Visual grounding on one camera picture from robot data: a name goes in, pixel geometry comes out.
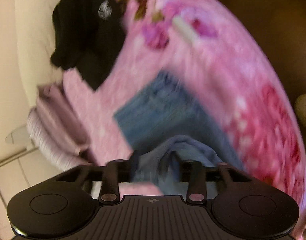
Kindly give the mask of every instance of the pink blanket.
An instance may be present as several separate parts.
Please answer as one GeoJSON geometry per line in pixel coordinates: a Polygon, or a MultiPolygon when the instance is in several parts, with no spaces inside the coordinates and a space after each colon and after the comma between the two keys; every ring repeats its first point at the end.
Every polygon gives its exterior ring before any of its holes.
{"type": "MultiPolygon", "coordinates": [[[[241,23],[217,0],[148,0],[145,18],[130,0],[128,35],[112,73],[93,92],[76,70],[64,75],[66,95],[91,138],[99,165],[127,159],[113,114],[165,68],[226,131],[247,171],[292,196],[300,207],[293,231],[306,224],[306,156],[292,107],[269,61],[241,23]],[[164,20],[152,22],[162,13],[164,20]],[[192,44],[171,25],[182,17],[199,34],[192,44]]],[[[148,194],[156,193],[149,186],[148,194]]],[[[137,194],[136,187],[122,194],[137,194]]]]}

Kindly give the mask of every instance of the black cloth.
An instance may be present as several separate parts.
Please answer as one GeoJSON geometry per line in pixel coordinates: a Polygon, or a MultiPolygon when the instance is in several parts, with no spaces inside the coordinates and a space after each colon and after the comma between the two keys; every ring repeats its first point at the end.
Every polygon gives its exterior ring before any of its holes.
{"type": "Polygon", "coordinates": [[[115,0],[60,0],[52,17],[51,62],[63,70],[76,67],[90,87],[98,89],[124,44],[121,17],[115,0]]]}

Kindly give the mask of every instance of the circular button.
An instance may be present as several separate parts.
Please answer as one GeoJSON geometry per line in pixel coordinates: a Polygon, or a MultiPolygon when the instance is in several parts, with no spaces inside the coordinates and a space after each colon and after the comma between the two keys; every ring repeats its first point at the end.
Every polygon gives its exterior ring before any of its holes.
{"type": "Polygon", "coordinates": [[[107,193],[107,194],[104,194],[101,199],[103,201],[106,201],[106,202],[111,202],[111,201],[114,201],[116,200],[117,196],[115,194],[111,194],[111,193],[107,193]]]}
{"type": "Polygon", "coordinates": [[[189,196],[190,200],[200,202],[204,200],[204,196],[202,194],[194,193],[189,196]]]}
{"type": "Polygon", "coordinates": [[[257,217],[268,216],[276,210],[275,202],[261,195],[244,197],[240,200],[239,206],[246,214],[257,217]]]}
{"type": "Polygon", "coordinates": [[[30,203],[31,209],[42,215],[51,215],[62,211],[68,205],[68,200],[57,194],[44,194],[35,197],[30,203]]]}

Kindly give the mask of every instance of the black plastic surface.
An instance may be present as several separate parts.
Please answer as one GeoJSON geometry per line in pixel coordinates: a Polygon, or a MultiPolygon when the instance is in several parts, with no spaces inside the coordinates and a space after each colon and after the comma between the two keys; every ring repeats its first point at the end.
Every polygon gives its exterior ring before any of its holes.
{"type": "Polygon", "coordinates": [[[130,163],[106,167],[79,166],[24,190],[9,202],[13,230],[24,238],[100,239],[292,239],[299,216],[296,202],[227,163],[218,168],[180,162],[180,178],[188,182],[181,196],[126,196],[118,184],[130,179],[130,163]],[[98,200],[82,190],[103,181],[98,200]],[[206,181],[219,194],[208,200],[206,181]]]}
{"type": "MultiPolygon", "coordinates": [[[[238,240],[219,228],[204,207],[180,196],[125,196],[99,209],[92,222],[63,240],[238,240]]],[[[291,240],[284,236],[281,240],[291,240]]]]}
{"type": "Polygon", "coordinates": [[[88,223],[96,204],[72,182],[47,181],[15,195],[7,215],[17,232],[31,238],[55,238],[88,223]]]}

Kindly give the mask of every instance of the bed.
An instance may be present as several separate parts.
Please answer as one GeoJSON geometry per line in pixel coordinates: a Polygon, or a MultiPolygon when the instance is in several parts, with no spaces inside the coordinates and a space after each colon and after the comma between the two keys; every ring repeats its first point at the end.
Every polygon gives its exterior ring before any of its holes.
{"type": "MultiPolygon", "coordinates": [[[[94,162],[105,165],[127,159],[132,151],[113,114],[160,69],[172,71],[226,132],[247,171],[297,201],[300,218],[293,236],[301,238],[306,225],[301,134],[277,75],[234,15],[217,0],[148,0],[148,16],[135,21],[138,5],[131,0],[124,16],[124,47],[110,76],[93,92],[77,70],[62,76],[50,64],[55,44],[51,15],[58,1],[16,0],[19,67],[30,106],[35,105],[37,85],[63,78],[67,99],[91,138],[94,162]],[[157,11],[165,20],[152,24],[150,16],[157,11]],[[200,36],[185,41],[172,27],[175,15],[205,24],[197,30],[200,36]],[[167,46],[160,50],[147,42],[147,30],[168,35],[167,46]]],[[[61,158],[62,169],[83,163],[78,156],[61,158]]],[[[124,193],[135,189],[141,194],[147,187],[150,194],[158,194],[152,185],[132,185],[124,193]]]]}

